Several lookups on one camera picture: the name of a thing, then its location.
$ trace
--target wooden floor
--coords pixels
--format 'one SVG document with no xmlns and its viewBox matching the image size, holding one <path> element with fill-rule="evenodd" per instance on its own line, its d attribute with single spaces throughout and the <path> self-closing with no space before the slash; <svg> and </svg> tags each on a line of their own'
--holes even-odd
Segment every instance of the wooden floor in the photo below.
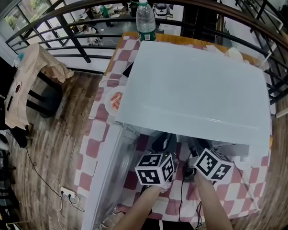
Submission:
<svg viewBox="0 0 288 230">
<path fill-rule="evenodd" d="M 33 145 L 28 149 L 36 170 L 52 187 L 52 181 L 58 179 L 61 186 L 73 188 L 83 127 L 92 107 L 100 75 L 75 72 L 63 85 L 66 100 L 61 115 L 57 118 L 43 119 L 37 111 L 27 108 L 28 121 L 33 123 Z M 37 80 L 32 88 L 37 93 L 45 83 Z M 36 175 L 26 155 L 14 139 L 11 163 L 16 166 L 14 173 L 16 185 L 13 187 L 20 201 L 23 220 L 28 220 L 31 230 L 60 230 L 56 211 L 60 209 L 60 198 L 51 191 Z M 80 198 L 82 207 L 85 198 Z M 63 209 L 59 212 L 63 229 L 81 229 L 83 213 L 73 208 L 67 199 L 63 200 Z"/>
<path fill-rule="evenodd" d="M 62 186 L 72 187 L 81 144 L 84 121 L 89 115 L 95 90 L 101 76 L 75 73 L 63 86 L 67 97 L 59 119 L 42 119 L 28 109 L 34 125 L 33 146 L 30 156 L 37 162 L 36 169 L 51 185 L 58 179 Z M 277 109 L 288 107 L 288 96 Z M 281 230 L 288 224 L 288 115 L 273 120 L 273 147 L 262 211 L 233 221 L 235 229 Z M 15 171 L 16 196 L 21 202 L 22 219 L 29 221 L 31 230 L 60 230 L 56 210 L 60 199 L 38 178 L 26 156 L 26 151 L 13 142 L 11 162 Z M 85 199 L 80 205 L 84 207 Z M 83 213 L 74 209 L 67 200 L 59 213 L 63 229 L 81 229 Z"/>
</svg>

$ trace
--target black monitor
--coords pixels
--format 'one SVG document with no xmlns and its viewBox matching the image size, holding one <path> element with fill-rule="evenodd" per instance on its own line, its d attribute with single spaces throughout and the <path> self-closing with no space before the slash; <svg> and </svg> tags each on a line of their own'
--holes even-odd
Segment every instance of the black monitor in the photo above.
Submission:
<svg viewBox="0 0 288 230">
<path fill-rule="evenodd" d="M 16 67 L 10 66 L 2 57 L 0 57 L 0 95 L 5 99 L 13 82 L 16 70 Z"/>
</svg>

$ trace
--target wooden handrail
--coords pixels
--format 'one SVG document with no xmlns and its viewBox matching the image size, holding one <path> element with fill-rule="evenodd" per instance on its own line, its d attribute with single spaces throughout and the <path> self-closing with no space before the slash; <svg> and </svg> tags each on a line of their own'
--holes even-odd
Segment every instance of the wooden handrail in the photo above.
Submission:
<svg viewBox="0 0 288 230">
<path fill-rule="evenodd" d="M 130 1 L 130 0 L 81 0 L 75 3 L 71 3 L 58 10 L 52 11 L 46 14 L 45 16 L 42 16 L 41 18 L 30 23 L 29 25 L 27 25 L 26 27 L 22 28 L 17 33 L 15 33 L 12 37 L 10 37 L 6 41 L 6 43 L 9 43 L 11 40 L 21 35 L 22 33 L 28 31 L 29 29 L 33 28 L 34 26 L 48 19 L 54 18 L 56 16 L 59 16 L 68 12 L 76 11 L 76 10 L 81 10 L 88 6 L 98 6 L 98 5 L 119 3 L 122 1 Z M 285 50 L 288 51 L 288 42 L 281 35 L 275 34 L 274 32 L 270 31 L 269 28 L 267 28 L 263 23 L 256 20 L 255 18 L 250 17 L 247 14 L 239 10 L 236 10 L 234 8 L 231 8 L 229 6 L 226 6 L 224 4 L 220 4 L 211 0 L 149 0 L 149 1 L 166 2 L 166 3 L 177 4 L 177 5 L 183 5 L 183 6 L 192 5 L 192 6 L 202 7 L 205 9 L 215 11 L 218 14 L 221 14 L 225 17 L 228 17 L 242 24 L 245 24 L 255 29 L 256 31 L 266 35 L 269 39 L 273 40 L 275 43 L 277 43 L 278 45 L 280 45 L 281 47 L 283 47 Z"/>
</svg>

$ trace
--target person's left arm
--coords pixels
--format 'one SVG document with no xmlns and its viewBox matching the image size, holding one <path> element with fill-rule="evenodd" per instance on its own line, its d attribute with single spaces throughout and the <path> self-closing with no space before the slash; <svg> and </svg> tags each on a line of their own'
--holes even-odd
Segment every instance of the person's left arm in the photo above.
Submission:
<svg viewBox="0 0 288 230">
<path fill-rule="evenodd" d="M 147 188 L 113 230 L 140 230 L 161 190 L 162 188 L 158 186 Z"/>
</svg>

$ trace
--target person's right arm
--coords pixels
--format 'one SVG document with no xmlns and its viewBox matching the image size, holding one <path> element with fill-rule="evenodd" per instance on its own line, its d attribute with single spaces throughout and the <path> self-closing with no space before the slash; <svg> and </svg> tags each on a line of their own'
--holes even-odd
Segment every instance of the person's right arm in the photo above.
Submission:
<svg viewBox="0 0 288 230">
<path fill-rule="evenodd" d="M 207 230 L 232 230 L 232 225 L 211 181 L 208 181 L 197 171 L 195 182 L 201 199 Z"/>
</svg>

